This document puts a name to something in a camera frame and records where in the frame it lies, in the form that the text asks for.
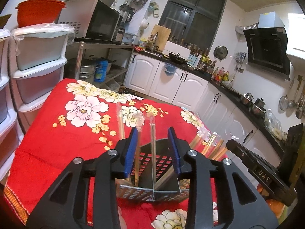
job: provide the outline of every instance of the microwave vent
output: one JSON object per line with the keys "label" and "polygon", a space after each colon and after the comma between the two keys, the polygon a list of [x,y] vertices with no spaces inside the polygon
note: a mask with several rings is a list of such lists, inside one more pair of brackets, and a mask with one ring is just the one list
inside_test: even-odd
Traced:
{"label": "microwave vent", "polygon": [[65,24],[65,25],[70,25],[73,26],[75,28],[75,34],[79,34],[79,30],[80,30],[80,22],[59,22],[59,24]]}

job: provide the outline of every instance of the silver screw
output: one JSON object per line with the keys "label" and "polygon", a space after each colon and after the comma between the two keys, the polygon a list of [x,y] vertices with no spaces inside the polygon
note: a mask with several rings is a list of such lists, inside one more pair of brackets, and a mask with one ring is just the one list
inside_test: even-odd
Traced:
{"label": "silver screw", "polygon": [[111,149],[108,151],[108,155],[110,155],[110,156],[115,156],[116,154],[117,154],[117,150],[115,150],[115,149]]}
{"label": "silver screw", "polygon": [[230,165],[232,163],[232,160],[229,158],[225,158],[224,160],[222,160],[224,164],[226,165]]}
{"label": "silver screw", "polygon": [[80,157],[76,157],[73,159],[73,163],[80,164],[83,160]]}
{"label": "silver screw", "polygon": [[189,151],[188,151],[188,154],[189,154],[190,156],[196,156],[196,155],[197,155],[197,151],[195,151],[195,150],[189,150]]}

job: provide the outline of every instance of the tablecloth trim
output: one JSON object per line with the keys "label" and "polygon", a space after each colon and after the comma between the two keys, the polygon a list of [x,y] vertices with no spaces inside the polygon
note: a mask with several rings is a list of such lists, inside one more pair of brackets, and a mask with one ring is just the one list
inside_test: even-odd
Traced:
{"label": "tablecloth trim", "polygon": [[4,197],[9,203],[9,205],[12,207],[14,213],[19,218],[19,220],[25,225],[29,217],[29,212],[22,205],[18,196],[9,186],[4,187]]}

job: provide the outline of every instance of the kitchen counter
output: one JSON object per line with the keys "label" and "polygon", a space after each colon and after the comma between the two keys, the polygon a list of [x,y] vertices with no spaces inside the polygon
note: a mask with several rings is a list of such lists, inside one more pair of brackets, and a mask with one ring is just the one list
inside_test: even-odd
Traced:
{"label": "kitchen counter", "polygon": [[262,132],[262,134],[266,137],[266,139],[269,141],[269,143],[272,145],[276,153],[279,155],[280,158],[283,157],[284,155],[284,150],[285,147],[282,142],[280,142],[278,139],[276,139],[269,131],[265,128],[264,125],[264,120],[262,118],[257,118],[255,117],[243,104],[240,103],[239,97],[234,95],[232,92],[230,92],[228,89],[222,87],[218,82],[211,80],[210,78],[207,78],[204,76],[203,72],[198,71],[198,70],[191,70],[187,67],[187,65],[179,65],[174,62],[172,62],[170,59],[165,58],[163,54],[161,53],[151,53],[151,52],[139,52],[139,54],[165,62],[165,63],[170,63],[177,68],[187,71],[191,74],[194,74],[204,80],[207,80],[209,83],[211,83],[213,86],[215,86],[220,92],[222,92],[225,96],[227,96],[237,107],[238,109],[251,121],[251,123]]}

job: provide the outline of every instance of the red tablecloth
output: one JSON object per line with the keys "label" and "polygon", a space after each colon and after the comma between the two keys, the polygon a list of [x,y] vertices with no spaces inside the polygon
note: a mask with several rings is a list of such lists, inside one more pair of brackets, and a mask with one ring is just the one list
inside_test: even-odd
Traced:
{"label": "red tablecloth", "polygon": [[[51,92],[16,150],[5,186],[7,201],[24,224],[39,199],[73,158],[96,158],[115,147],[119,140],[117,102],[122,103],[126,136],[135,126],[133,115],[140,111],[150,111],[156,116],[157,139],[167,138],[167,129],[173,126],[177,136],[190,143],[202,126],[191,112],[178,106],[121,95],[97,89],[83,81],[64,79]],[[149,124],[145,123],[141,145],[149,142]],[[216,221],[214,190],[213,201]],[[187,202],[155,205],[134,204],[119,199],[118,205],[127,228],[178,229],[185,226]],[[88,207],[90,223],[91,204]]]}

